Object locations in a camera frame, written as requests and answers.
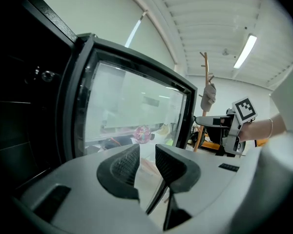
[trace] bracelet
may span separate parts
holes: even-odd
[[[267,137],[267,138],[270,138],[271,137],[271,135],[272,135],[272,131],[273,131],[273,121],[272,121],[272,119],[270,119],[270,118],[268,118],[271,122],[272,122],[272,129],[271,129],[271,131],[270,131],[270,134],[269,134],[269,136]]]

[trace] human arm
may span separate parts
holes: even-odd
[[[280,114],[270,119],[248,122],[242,126],[239,133],[240,142],[254,139],[264,139],[283,133],[286,130]]]

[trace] ceiling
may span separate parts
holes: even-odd
[[[175,63],[186,75],[209,72],[274,89],[293,66],[293,25],[274,0],[136,0],[158,28]],[[249,34],[250,55],[234,69]]]

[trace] coat rack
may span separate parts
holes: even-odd
[[[207,86],[209,84],[209,82],[214,78],[214,76],[212,76],[211,78],[209,78],[209,60],[207,58],[207,53],[205,52],[204,54],[202,54],[202,52],[200,52],[201,56],[203,56],[204,60],[205,60],[205,65],[201,65],[201,67],[205,67],[205,86]],[[206,116],[206,111],[203,111],[202,116]],[[196,152],[199,144],[200,144],[200,140],[203,134],[203,128],[204,126],[200,126],[199,130],[199,134],[198,134],[198,138],[197,141],[195,143],[194,149],[193,151]]]

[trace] pink object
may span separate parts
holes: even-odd
[[[133,133],[133,136],[137,143],[145,144],[151,138],[151,131],[147,126],[143,125],[143,126],[137,127],[137,129]]]

